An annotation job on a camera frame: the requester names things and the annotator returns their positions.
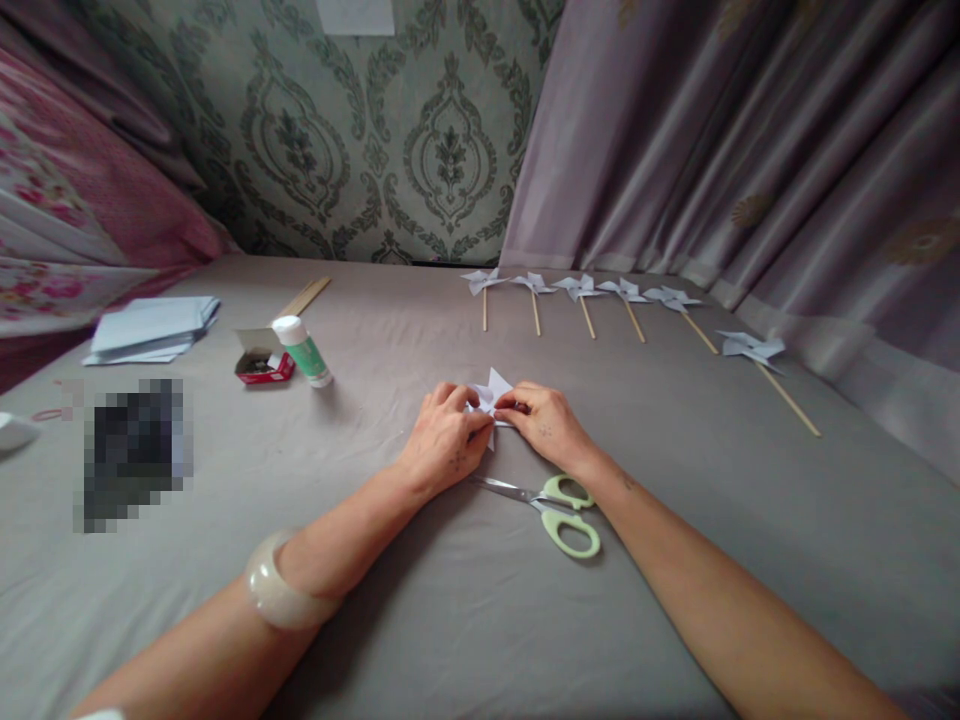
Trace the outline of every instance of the scissors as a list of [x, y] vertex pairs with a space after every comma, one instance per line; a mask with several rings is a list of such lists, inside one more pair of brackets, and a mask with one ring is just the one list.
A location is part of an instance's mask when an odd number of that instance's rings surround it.
[[[508, 485], [505, 482], [500, 482], [493, 478], [483, 478], [478, 475], [470, 476], [470, 482], [474, 485], [495, 492], [498, 495], [511, 498], [512, 500], [525, 502], [539, 510], [540, 519], [543, 520], [543, 526], [547, 529], [550, 539], [570, 557], [580, 559], [593, 557], [600, 551], [600, 536], [597, 535], [597, 531], [587, 525], [576, 513], [560, 512], [559, 510], [554, 510], [544, 505], [544, 503], [554, 503], [556, 505], [564, 505], [573, 510], [581, 510], [594, 506], [595, 503], [593, 498], [590, 497], [590, 493], [587, 493], [587, 497], [580, 498], [567, 495], [563, 492], [563, 490], [560, 489], [560, 483], [563, 480], [576, 482], [576, 480], [569, 475], [555, 475], [547, 480], [543, 486], [543, 490], [535, 492], [533, 490], [518, 488], [516, 485]], [[567, 545], [560, 538], [561, 525], [567, 525], [586, 535], [590, 539], [590, 547], [586, 550], [574, 550]]]

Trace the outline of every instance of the finger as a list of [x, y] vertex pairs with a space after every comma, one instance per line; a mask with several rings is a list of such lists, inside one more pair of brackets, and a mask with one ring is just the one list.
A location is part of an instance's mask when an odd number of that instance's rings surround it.
[[470, 472], [476, 470], [477, 465], [480, 464], [480, 458], [483, 457], [483, 452], [487, 449], [487, 443], [490, 442], [490, 435], [493, 433], [494, 427], [494, 424], [491, 422], [474, 435], [470, 442], [467, 443], [467, 454], [470, 456], [472, 460], [470, 464], [473, 466]]
[[487, 425], [493, 425], [493, 418], [486, 413], [467, 413], [464, 417], [467, 421], [468, 433], [475, 433]]
[[530, 423], [533, 422], [529, 415], [524, 415], [518, 410], [497, 410], [494, 417], [497, 420], [510, 423], [523, 435], [526, 435], [526, 431], [530, 428]]
[[468, 388], [466, 385], [457, 385], [457, 388], [450, 393], [450, 397], [448, 397], [443, 404], [460, 411], [463, 410], [463, 406], [468, 402], [473, 407], [480, 405], [480, 396], [477, 395], [477, 391], [473, 388]]
[[456, 389], [457, 386], [453, 383], [440, 383], [437, 385], [436, 390], [433, 391], [433, 404], [443, 405], [447, 398], [450, 397], [450, 393]]
[[515, 387], [510, 392], [504, 393], [500, 396], [500, 399], [497, 400], [497, 404], [494, 406], [498, 410], [503, 408], [513, 409], [518, 404], [523, 404], [528, 407], [534, 406], [534, 398], [536, 397], [536, 390], [531, 390], [528, 388]]

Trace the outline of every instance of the small box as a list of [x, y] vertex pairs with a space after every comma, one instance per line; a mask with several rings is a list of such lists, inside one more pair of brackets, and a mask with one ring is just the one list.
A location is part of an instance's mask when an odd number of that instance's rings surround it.
[[234, 374], [247, 385], [287, 382], [293, 375], [293, 358], [287, 353], [270, 328], [237, 330], [243, 355]]

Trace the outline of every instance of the scissor blade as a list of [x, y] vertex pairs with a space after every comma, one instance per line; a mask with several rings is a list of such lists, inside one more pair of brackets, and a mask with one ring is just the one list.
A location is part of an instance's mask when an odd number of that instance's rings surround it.
[[519, 500], [520, 502], [530, 502], [533, 496], [536, 495], [536, 493], [532, 493], [529, 490], [518, 488], [516, 485], [508, 485], [493, 478], [482, 478], [477, 475], [471, 475], [470, 482], [485, 490], [490, 490], [498, 495], [503, 495], [511, 500]]

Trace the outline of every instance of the forearm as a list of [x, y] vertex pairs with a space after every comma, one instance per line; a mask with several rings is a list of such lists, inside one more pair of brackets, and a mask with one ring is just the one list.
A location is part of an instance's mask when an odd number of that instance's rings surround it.
[[704, 671], [746, 718], [902, 718], [783, 601], [597, 451], [573, 474]]
[[[342, 598], [427, 499], [387, 468], [284, 545], [281, 577], [301, 592]], [[238, 578], [110, 676], [74, 716], [121, 708], [127, 720], [257, 718], [316, 633], [268, 625]]]

